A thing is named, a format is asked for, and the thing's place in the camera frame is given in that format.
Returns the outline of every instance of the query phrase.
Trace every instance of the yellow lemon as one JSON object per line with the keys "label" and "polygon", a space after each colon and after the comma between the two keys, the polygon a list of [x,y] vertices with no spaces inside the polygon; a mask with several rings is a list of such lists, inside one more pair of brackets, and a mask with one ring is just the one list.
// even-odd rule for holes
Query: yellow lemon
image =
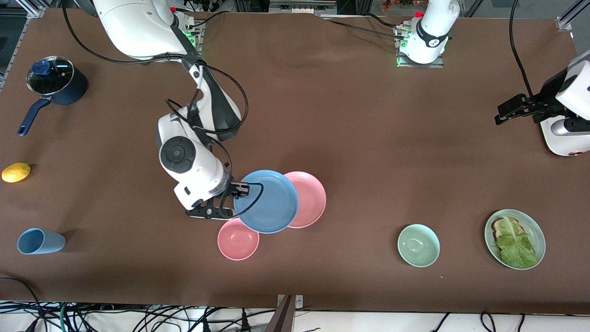
{"label": "yellow lemon", "polygon": [[19,182],[22,179],[29,176],[31,172],[31,166],[29,164],[25,164],[24,162],[18,162],[16,164],[12,164],[6,167],[2,171],[2,179],[6,182]]}

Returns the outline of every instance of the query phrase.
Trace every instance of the pot handle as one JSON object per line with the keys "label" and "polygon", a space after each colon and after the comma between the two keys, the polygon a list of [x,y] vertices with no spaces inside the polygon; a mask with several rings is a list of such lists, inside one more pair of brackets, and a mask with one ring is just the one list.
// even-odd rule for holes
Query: pot handle
{"label": "pot handle", "polygon": [[38,101],[36,101],[33,105],[31,105],[31,108],[29,108],[27,115],[25,115],[25,119],[22,121],[22,125],[20,126],[20,128],[18,128],[18,136],[24,136],[29,132],[29,129],[31,129],[31,125],[33,124],[33,121],[35,121],[35,117],[37,116],[37,113],[39,113],[39,110],[49,105],[50,103],[51,99],[41,98]]}

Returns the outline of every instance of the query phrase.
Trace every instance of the pink plate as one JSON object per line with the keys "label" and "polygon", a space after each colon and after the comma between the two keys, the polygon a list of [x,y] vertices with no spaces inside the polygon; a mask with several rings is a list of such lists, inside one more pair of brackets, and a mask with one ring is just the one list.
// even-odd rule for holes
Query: pink plate
{"label": "pink plate", "polygon": [[252,256],[259,241],[260,235],[246,227],[239,218],[223,224],[217,234],[219,251],[232,261],[241,261]]}
{"label": "pink plate", "polygon": [[290,228],[304,228],[316,222],[326,208],[326,190],[315,176],[305,172],[285,174],[297,190],[299,208]]}

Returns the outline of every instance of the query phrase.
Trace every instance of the green bowl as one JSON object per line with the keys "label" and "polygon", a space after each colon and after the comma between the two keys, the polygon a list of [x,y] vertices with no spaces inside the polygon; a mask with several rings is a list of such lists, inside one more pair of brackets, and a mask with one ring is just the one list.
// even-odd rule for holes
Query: green bowl
{"label": "green bowl", "polygon": [[[513,268],[512,266],[502,262],[500,259],[500,248],[496,244],[496,240],[494,239],[494,232],[491,229],[491,224],[493,224],[496,220],[501,219],[503,216],[512,217],[518,220],[519,224],[525,230],[525,233],[529,235],[530,244],[533,245],[533,249],[535,250],[535,254],[537,254],[537,264],[531,266],[530,268],[520,269],[520,268]],[[486,228],[484,229],[484,238],[486,240],[487,248],[490,250],[492,256],[498,260],[502,265],[507,266],[511,269],[515,270],[528,270],[536,267],[541,261],[543,257],[545,257],[545,236],[543,235],[543,231],[539,225],[526,213],[517,211],[517,210],[500,210],[491,215],[491,217],[487,220]]]}
{"label": "green bowl", "polygon": [[398,251],[408,264],[425,268],[436,262],[441,246],[437,235],[430,228],[412,224],[399,234]]}

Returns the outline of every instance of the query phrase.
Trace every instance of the green lettuce leaf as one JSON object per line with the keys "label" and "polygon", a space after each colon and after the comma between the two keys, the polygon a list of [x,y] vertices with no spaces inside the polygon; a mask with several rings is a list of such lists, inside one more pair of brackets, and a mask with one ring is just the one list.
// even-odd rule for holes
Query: green lettuce leaf
{"label": "green lettuce leaf", "polygon": [[526,269],[537,264],[538,258],[527,233],[521,233],[517,221],[503,217],[499,229],[502,233],[496,240],[500,248],[500,259],[517,269]]}

